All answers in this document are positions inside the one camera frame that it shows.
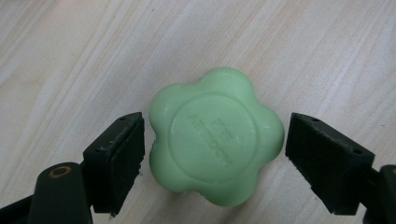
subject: table surface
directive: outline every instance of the table surface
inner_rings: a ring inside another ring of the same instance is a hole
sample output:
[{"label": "table surface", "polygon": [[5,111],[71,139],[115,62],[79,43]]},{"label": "table surface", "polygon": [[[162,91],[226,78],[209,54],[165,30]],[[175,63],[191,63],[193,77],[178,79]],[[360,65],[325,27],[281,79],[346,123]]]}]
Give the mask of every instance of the table surface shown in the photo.
[{"label": "table surface", "polygon": [[95,223],[361,223],[329,214],[285,157],[235,208],[162,188],[149,169],[149,103],[215,67],[247,74],[281,117],[322,119],[396,163],[396,1],[0,2],[0,206],[82,151],[114,119],[142,111],[146,157],[120,214]]}]

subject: wooden table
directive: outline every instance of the wooden table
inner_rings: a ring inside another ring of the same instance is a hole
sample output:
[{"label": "wooden table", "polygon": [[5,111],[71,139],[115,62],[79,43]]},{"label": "wooden table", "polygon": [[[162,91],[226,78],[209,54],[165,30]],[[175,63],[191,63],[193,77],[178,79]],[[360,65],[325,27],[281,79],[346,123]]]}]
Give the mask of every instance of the wooden table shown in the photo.
[{"label": "wooden table", "polygon": [[235,208],[174,194],[149,170],[149,103],[211,68],[246,73],[262,104],[332,125],[396,163],[396,1],[1,1],[0,206],[82,151],[114,119],[142,111],[147,156],[120,214],[95,223],[361,223],[328,213],[284,156]]}]

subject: flower-shaped soap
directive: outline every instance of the flower-shaped soap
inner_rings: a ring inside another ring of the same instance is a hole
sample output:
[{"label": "flower-shaped soap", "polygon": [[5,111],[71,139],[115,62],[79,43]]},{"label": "flower-shaped soap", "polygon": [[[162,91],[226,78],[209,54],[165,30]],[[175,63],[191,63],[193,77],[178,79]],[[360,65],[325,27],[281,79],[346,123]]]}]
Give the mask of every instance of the flower-shaped soap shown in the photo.
[{"label": "flower-shaped soap", "polygon": [[155,179],[221,206],[244,202],[260,169],[283,145],[279,117],[257,102],[248,78],[232,68],[165,87],[151,102],[149,120],[156,133],[149,157]]}]

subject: black plastic part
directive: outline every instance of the black plastic part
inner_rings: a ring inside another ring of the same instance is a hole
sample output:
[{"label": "black plastic part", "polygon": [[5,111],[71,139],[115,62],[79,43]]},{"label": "black plastic part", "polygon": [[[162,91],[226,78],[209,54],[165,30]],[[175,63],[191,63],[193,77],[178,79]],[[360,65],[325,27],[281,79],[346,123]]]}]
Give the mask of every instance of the black plastic part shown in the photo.
[{"label": "black plastic part", "polygon": [[375,157],[371,151],[319,119],[293,113],[286,156],[331,213],[356,214],[357,189]]},{"label": "black plastic part", "polygon": [[27,223],[92,223],[79,164],[61,163],[38,176]]},{"label": "black plastic part", "polygon": [[94,211],[115,216],[145,155],[142,114],[133,113],[114,121],[83,155],[81,165]]},{"label": "black plastic part", "polygon": [[379,175],[379,195],[388,224],[396,224],[396,165],[383,166]]},{"label": "black plastic part", "polygon": [[32,195],[0,209],[0,223],[26,223],[29,215]]}]

